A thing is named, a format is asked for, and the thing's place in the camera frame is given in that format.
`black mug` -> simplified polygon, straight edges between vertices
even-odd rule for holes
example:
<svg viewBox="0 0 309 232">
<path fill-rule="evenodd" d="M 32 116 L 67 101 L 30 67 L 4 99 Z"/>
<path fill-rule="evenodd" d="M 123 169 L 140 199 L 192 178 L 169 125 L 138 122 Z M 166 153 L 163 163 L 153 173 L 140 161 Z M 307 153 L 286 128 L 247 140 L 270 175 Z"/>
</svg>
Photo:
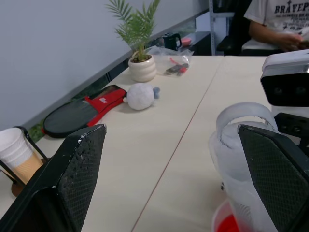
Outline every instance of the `black mug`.
<svg viewBox="0 0 309 232">
<path fill-rule="evenodd" d="M 180 34 L 167 33 L 162 38 L 164 39 L 164 47 L 167 48 L 167 49 L 177 51 L 178 48 L 180 48 L 182 46 L 182 39 L 180 37 Z M 180 43 L 179 46 L 177 46 L 176 39 L 179 40 L 179 43 Z"/>
</svg>

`white ceramic pot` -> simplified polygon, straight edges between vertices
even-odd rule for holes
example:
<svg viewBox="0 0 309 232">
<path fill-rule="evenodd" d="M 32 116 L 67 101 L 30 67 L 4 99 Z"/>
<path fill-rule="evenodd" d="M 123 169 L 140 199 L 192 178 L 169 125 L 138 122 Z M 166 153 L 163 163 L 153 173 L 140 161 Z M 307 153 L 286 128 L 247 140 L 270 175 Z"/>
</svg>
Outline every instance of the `white ceramic pot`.
<svg viewBox="0 0 309 232">
<path fill-rule="evenodd" d="M 147 82 L 154 79 L 156 75 L 156 67 L 154 57 L 145 62 L 133 63 L 129 60 L 129 67 L 132 73 L 132 79 L 137 82 Z"/>
</svg>

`plush toy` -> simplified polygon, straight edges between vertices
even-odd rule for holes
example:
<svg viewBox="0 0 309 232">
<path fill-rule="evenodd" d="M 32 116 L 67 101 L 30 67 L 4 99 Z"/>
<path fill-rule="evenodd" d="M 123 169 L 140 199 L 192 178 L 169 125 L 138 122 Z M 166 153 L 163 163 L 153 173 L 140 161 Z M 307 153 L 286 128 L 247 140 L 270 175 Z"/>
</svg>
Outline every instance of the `plush toy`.
<svg viewBox="0 0 309 232">
<path fill-rule="evenodd" d="M 150 107 L 155 99 L 159 98 L 160 88 L 152 88 L 150 84 L 137 83 L 131 86 L 124 98 L 134 110 L 143 110 Z"/>
</svg>

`person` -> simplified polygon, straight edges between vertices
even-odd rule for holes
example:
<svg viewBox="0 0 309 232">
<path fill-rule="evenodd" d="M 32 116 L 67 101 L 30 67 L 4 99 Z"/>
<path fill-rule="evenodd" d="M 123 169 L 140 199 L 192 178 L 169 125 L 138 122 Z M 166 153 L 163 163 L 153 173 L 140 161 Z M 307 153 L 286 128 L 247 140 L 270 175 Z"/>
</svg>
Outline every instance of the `person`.
<svg viewBox="0 0 309 232">
<path fill-rule="evenodd" d="M 251 21 L 252 39 L 243 45 L 243 55 L 268 56 L 307 48 L 309 1 L 252 0 L 244 17 Z"/>
</svg>

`white plush ball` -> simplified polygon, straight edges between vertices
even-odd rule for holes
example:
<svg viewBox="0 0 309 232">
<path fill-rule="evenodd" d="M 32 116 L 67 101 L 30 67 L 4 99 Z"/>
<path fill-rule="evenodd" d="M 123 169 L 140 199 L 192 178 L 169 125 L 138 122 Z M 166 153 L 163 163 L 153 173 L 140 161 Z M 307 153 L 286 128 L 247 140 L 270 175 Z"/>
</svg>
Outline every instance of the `white plush ball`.
<svg viewBox="0 0 309 232">
<path fill-rule="evenodd" d="M 126 100 L 129 106 L 134 110 L 146 109 L 155 101 L 154 90 L 149 84 L 134 84 L 127 92 Z"/>
</svg>

